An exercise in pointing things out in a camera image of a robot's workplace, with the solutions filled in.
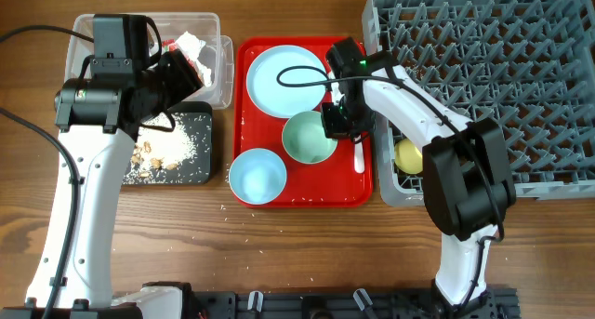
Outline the white napkin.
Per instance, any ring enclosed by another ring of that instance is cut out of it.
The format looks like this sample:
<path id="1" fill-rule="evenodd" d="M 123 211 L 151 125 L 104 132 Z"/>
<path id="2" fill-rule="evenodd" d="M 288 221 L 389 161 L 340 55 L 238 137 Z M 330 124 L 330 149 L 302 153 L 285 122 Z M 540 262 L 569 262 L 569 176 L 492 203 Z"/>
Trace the white napkin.
<path id="1" fill-rule="evenodd" d="M 205 47 L 205 41 L 189 32 L 185 32 L 175 40 L 174 44 L 183 52 L 191 66 L 197 72 L 203 85 L 206 87 L 212 86 L 212 71 L 199 60 L 200 54 Z"/>

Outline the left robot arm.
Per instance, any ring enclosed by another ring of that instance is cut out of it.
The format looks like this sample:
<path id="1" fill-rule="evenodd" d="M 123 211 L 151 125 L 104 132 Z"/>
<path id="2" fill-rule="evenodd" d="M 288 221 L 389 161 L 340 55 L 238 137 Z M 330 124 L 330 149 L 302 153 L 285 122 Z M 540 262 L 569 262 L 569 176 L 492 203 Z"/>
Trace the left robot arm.
<path id="1" fill-rule="evenodd" d="M 59 174 L 43 255 L 23 306 L 6 318 L 141 315 L 112 304 L 111 250 L 123 177 L 146 120 L 164 115 L 203 83 L 179 49 L 151 53 L 153 19 L 96 14 L 92 54 L 56 94 L 52 136 L 25 119 L 1 114 L 38 133 L 59 152 Z"/>

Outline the light blue plate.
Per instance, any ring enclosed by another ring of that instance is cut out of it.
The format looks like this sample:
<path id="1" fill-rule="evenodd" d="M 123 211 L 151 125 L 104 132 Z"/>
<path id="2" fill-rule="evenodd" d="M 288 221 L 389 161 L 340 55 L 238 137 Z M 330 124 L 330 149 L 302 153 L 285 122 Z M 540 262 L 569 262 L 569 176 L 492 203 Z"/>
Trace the light blue plate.
<path id="1" fill-rule="evenodd" d="M 301 86 L 324 80 L 323 63 L 304 47 L 282 45 L 258 54 L 246 75 L 249 98 L 259 110 L 276 118 L 311 111 L 324 99 L 323 85 Z"/>

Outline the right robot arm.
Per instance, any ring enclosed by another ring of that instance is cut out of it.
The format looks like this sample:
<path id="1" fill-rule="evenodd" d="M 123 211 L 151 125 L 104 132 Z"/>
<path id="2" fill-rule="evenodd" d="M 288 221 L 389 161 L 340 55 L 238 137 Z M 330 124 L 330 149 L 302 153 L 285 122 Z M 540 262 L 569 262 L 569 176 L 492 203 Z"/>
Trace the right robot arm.
<path id="1" fill-rule="evenodd" d="M 346 38 L 334 43 L 325 59 L 331 71 L 317 83 L 336 86 L 342 96 L 321 107 L 325 135 L 358 143 L 381 114 L 413 143 L 422 158 L 424 205 L 442 234 L 432 290 L 451 316 L 479 308 L 487 296 L 489 246 L 503 241 L 506 212 L 516 202 L 500 125 L 491 118 L 473 121 L 442 105 L 389 51 L 365 55 Z"/>

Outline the yellow cup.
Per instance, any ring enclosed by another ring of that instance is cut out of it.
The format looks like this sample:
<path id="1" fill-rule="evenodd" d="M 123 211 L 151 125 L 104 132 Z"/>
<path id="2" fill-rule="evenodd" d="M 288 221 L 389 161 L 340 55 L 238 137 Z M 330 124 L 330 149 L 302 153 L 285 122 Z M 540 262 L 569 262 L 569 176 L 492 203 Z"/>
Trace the yellow cup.
<path id="1" fill-rule="evenodd" d="M 403 139 L 394 146 L 394 164 L 406 174 L 418 174 L 423 170 L 421 151 L 409 139 Z"/>

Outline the white plastic fork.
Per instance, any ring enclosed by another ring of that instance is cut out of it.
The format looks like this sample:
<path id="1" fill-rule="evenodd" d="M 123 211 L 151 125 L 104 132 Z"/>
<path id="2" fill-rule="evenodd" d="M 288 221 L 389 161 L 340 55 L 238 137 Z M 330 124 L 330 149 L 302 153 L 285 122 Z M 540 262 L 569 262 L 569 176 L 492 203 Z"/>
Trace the white plastic fork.
<path id="1" fill-rule="evenodd" d="M 358 173 L 358 174 L 364 173 L 364 170 L 365 170 L 364 149 L 363 149 L 361 136 L 358 136 L 354 143 L 353 166 L 354 166 L 354 170 L 356 173 Z"/>

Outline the green bowl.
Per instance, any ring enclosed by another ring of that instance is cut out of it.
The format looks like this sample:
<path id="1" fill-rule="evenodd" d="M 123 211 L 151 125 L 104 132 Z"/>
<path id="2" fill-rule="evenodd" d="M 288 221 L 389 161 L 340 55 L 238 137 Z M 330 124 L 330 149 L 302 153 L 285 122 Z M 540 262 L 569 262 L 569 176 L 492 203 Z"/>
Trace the green bowl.
<path id="1" fill-rule="evenodd" d="M 337 141 L 324 133 L 322 115 L 315 111 L 292 116 L 284 125 L 282 144 L 292 159 L 305 165 L 322 163 L 337 148 Z"/>

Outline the light blue bowl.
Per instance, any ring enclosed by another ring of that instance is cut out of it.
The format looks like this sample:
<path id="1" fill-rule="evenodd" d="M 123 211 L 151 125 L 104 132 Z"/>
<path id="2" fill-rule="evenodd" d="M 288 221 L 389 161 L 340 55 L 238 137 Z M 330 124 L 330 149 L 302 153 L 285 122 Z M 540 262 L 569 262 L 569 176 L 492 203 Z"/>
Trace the light blue bowl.
<path id="1" fill-rule="evenodd" d="M 276 199 L 287 183 L 281 157 L 263 148 L 247 150 L 232 162 L 229 184 L 233 194 L 249 205 L 265 205 Z"/>

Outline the red snack wrapper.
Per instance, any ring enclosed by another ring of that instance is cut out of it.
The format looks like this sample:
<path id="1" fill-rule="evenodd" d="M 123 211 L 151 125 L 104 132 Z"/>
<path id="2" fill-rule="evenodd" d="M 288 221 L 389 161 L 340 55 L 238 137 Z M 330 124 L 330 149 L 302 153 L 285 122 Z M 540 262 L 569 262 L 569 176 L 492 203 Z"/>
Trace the red snack wrapper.
<path id="1" fill-rule="evenodd" d="M 174 50 L 177 50 L 178 48 L 179 48 L 178 44 L 176 43 L 176 41 L 174 39 L 168 39 L 162 43 L 162 52 L 163 53 L 166 53 L 169 51 L 174 51 Z"/>

